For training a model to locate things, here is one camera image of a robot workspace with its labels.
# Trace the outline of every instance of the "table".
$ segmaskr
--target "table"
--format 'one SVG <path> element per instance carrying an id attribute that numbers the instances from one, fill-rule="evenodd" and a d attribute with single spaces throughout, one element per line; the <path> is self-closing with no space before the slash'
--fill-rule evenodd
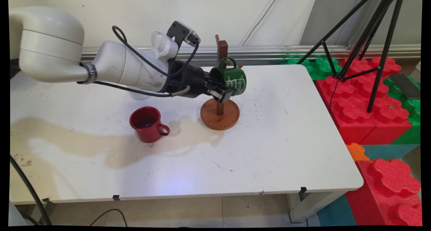
<path id="1" fill-rule="evenodd" d="M 50 84 L 22 72 L 10 81 L 10 151 L 40 199 L 51 202 L 311 194 L 300 220 L 362 186 L 331 116 L 302 65 L 245 66 L 241 113 L 225 131 L 207 128 L 201 95 L 134 100 L 102 85 Z M 169 136 L 140 142 L 129 125 L 142 106 L 160 110 Z M 10 167 L 9 198 L 34 203 Z"/>

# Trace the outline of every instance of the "wall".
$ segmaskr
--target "wall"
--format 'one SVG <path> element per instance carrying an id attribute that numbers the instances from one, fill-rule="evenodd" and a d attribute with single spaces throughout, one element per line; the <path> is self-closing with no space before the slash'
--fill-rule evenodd
<path id="1" fill-rule="evenodd" d="M 117 38 L 120 27 L 133 46 L 150 46 L 151 33 L 166 33 L 179 20 L 195 30 L 202 46 L 215 34 L 240 45 L 272 0 L 9 0 L 9 8 L 50 6 L 71 13 L 85 28 L 85 48 Z M 298 45 L 314 0 L 277 0 L 246 45 Z"/>
<path id="2" fill-rule="evenodd" d="M 308 18 L 300 45 L 316 44 L 335 24 L 337 24 L 360 0 L 316 0 Z M 327 44 L 347 45 L 357 27 L 365 28 L 372 16 L 368 8 L 371 2 L 377 7 L 380 0 L 368 0 L 346 23 L 329 39 Z M 388 34 L 396 0 L 392 2 L 383 18 L 371 44 L 384 44 Z M 400 15 L 395 27 L 392 45 L 420 44 L 422 32 L 422 0 L 403 0 Z"/>
<path id="3" fill-rule="evenodd" d="M 300 45 L 315 45 L 361 0 L 315 0 Z M 369 7 L 368 0 L 327 40 L 328 45 L 347 45 L 363 13 Z"/>
<path id="4" fill-rule="evenodd" d="M 372 44 L 384 44 L 397 0 L 389 6 Z M 422 0 L 403 0 L 391 44 L 420 44 L 422 34 Z"/>

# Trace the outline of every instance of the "phone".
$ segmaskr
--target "phone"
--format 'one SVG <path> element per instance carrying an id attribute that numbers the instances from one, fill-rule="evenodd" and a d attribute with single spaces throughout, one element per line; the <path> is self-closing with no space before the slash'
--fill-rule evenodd
<path id="1" fill-rule="evenodd" d="M 404 93 L 405 97 L 409 99 L 420 99 L 421 90 L 411 82 L 407 76 L 403 74 L 391 74 L 389 76 L 400 90 Z"/>

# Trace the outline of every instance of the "mug handle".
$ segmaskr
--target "mug handle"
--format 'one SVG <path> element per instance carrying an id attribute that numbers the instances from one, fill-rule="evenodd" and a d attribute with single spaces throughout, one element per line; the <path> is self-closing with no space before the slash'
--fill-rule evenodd
<path id="1" fill-rule="evenodd" d="M 163 129 L 165 129 L 166 131 L 168 131 L 167 133 L 164 133 L 163 131 L 161 131 L 161 130 L 159 129 L 160 135 L 162 135 L 162 136 L 168 136 L 168 135 L 169 135 L 169 133 L 171 132 L 171 130 L 169 129 L 169 127 L 168 127 L 167 125 L 159 124 L 159 125 L 158 125 L 158 127 L 159 127 L 159 128 L 163 128 Z"/>

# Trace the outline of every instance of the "wooden mug holder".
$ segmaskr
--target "wooden mug holder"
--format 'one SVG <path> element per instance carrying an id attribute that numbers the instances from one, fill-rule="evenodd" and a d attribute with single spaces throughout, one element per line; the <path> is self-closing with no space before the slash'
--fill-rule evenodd
<path id="1" fill-rule="evenodd" d="M 219 35 L 215 36 L 215 40 L 217 42 L 217 62 L 220 62 L 220 59 L 228 56 L 228 43 L 224 40 L 220 41 Z M 238 122 L 240 109 L 232 100 L 219 103 L 214 99 L 210 99 L 200 108 L 200 117 L 208 128 L 227 130 Z"/>

